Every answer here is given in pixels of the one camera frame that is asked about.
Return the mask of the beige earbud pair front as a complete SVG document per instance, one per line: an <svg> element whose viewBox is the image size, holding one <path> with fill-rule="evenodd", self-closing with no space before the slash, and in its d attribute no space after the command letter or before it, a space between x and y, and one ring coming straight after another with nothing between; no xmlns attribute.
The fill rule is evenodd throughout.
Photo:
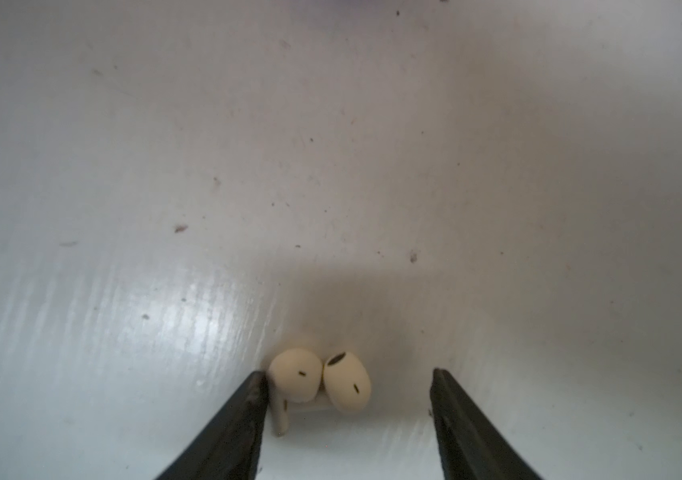
<svg viewBox="0 0 682 480"><path fill-rule="evenodd" d="M360 358L350 351L341 352L325 362L322 385L316 397L305 403L285 403L286 412L311 412L335 409L357 414L366 408L372 395L372 382Z"/></svg>

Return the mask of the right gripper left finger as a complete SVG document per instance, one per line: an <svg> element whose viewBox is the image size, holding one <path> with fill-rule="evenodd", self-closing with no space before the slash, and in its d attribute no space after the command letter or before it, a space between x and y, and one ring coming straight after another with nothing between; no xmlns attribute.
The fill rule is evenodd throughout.
<svg viewBox="0 0 682 480"><path fill-rule="evenodd" d="M158 478L254 480L268 407L266 373L254 371Z"/></svg>

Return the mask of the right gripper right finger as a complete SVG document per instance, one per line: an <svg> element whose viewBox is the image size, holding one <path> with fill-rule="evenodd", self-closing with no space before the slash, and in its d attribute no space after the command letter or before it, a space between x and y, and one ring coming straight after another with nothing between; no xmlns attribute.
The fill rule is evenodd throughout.
<svg viewBox="0 0 682 480"><path fill-rule="evenodd" d="M541 479L448 370L433 371L430 400L446 479Z"/></svg>

